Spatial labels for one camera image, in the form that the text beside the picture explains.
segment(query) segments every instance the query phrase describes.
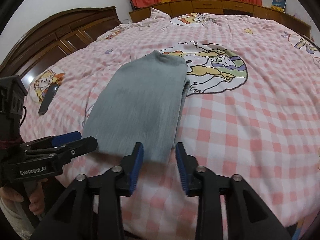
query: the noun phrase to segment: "cartoon character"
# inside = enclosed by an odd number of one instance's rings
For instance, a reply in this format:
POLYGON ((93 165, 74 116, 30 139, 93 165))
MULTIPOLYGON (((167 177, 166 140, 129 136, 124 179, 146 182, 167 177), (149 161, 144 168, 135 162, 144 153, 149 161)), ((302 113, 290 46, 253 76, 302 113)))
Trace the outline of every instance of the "cartoon character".
POLYGON ((43 101, 43 98, 52 84, 59 84, 62 81, 64 73, 56 74, 51 69, 44 72, 34 83, 34 90, 39 102, 43 101))
POLYGON ((313 47, 307 40, 300 38, 300 41, 294 46, 297 49, 301 49, 303 46, 306 46, 306 51, 310 54, 314 54, 317 49, 313 47))
POLYGON ((107 36, 105 39, 110 40, 111 38, 113 38, 114 36, 117 36, 121 31, 117 30, 113 33, 111 33, 109 36, 107 36))
POLYGON ((199 17, 197 13, 187 14, 187 17, 178 18, 178 20, 182 21, 185 24, 204 23, 206 21, 205 18, 199 17))
POLYGON ((249 33, 249 34, 253 34, 252 30, 249 29, 249 28, 248 28, 248 29, 244 29, 244 32, 245 32, 245 33, 249 33))
POLYGON ((235 89, 247 80, 247 68, 243 60, 218 44, 202 45, 191 41, 160 52, 185 60, 187 78, 191 84, 188 96, 221 93, 235 89))
POLYGON ((214 19, 210 18, 207 14, 200 13, 190 13, 170 20, 172 24, 180 26, 201 26, 208 21, 213 22, 214 19))
POLYGON ((300 35, 284 32, 284 34, 282 34, 281 36, 284 38, 288 38, 288 41, 293 47, 301 49, 305 46, 306 52, 308 52, 309 54, 314 54, 314 56, 320 56, 320 52, 309 41, 302 38, 300 35))

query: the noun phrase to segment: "book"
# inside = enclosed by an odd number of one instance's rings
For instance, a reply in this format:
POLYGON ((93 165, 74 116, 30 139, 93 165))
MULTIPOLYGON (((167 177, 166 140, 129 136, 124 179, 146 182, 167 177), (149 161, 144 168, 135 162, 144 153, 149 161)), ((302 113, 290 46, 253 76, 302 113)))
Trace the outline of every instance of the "book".
POLYGON ((271 9, 276 10, 278 12, 283 12, 286 3, 286 0, 273 0, 271 4, 271 9))

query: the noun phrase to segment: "smartphone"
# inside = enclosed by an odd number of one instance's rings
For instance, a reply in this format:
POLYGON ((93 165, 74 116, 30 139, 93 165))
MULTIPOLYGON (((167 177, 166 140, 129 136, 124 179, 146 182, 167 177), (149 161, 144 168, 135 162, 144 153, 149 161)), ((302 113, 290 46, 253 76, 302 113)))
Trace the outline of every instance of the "smartphone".
POLYGON ((47 92, 46 92, 46 94, 44 96, 44 99, 43 99, 43 101, 41 103, 41 106, 39 108, 39 114, 40 115, 43 115, 48 111, 49 105, 52 102, 52 99, 55 96, 58 88, 59 88, 59 85, 57 85, 57 84, 51 85, 48 88, 48 90, 47 90, 47 92))

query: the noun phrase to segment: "blue gripper pad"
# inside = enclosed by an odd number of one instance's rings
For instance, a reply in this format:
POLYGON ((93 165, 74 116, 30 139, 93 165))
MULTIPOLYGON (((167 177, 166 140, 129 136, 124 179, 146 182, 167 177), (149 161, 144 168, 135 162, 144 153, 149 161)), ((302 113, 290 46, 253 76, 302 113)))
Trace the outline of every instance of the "blue gripper pad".
POLYGON ((130 192, 130 195, 132 195, 133 192, 137 188, 139 171, 140 171, 142 163, 143 163, 143 155, 144 155, 143 144, 136 143, 136 146, 134 147, 132 154, 136 154, 136 158, 134 160, 133 168, 132 168, 131 172, 129 173, 129 178, 130 178, 129 192, 130 192))
POLYGON ((186 195, 189 194, 189 182, 188 182, 188 175, 185 167, 185 157, 187 157, 186 151, 183 147, 182 143, 177 143, 176 145, 176 160, 178 164, 179 174, 180 174, 180 180, 182 189, 186 193, 186 195))
POLYGON ((76 132, 70 132, 70 133, 66 133, 66 134, 62 134, 62 135, 58 135, 55 136, 52 141, 51 144, 54 147, 58 147, 73 141, 77 141, 81 139, 81 133, 79 133, 78 131, 76 132))

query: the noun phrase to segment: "red cord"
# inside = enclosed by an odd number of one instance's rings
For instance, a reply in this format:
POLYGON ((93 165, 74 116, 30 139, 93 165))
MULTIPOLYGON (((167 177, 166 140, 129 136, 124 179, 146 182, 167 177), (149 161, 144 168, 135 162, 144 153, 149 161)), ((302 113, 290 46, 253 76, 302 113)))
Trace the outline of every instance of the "red cord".
POLYGON ((10 148, 11 146, 14 146, 16 144, 21 144, 21 143, 24 143, 21 136, 19 136, 19 138, 17 138, 14 141, 0 141, 0 150, 5 150, 7 148, 10 148))

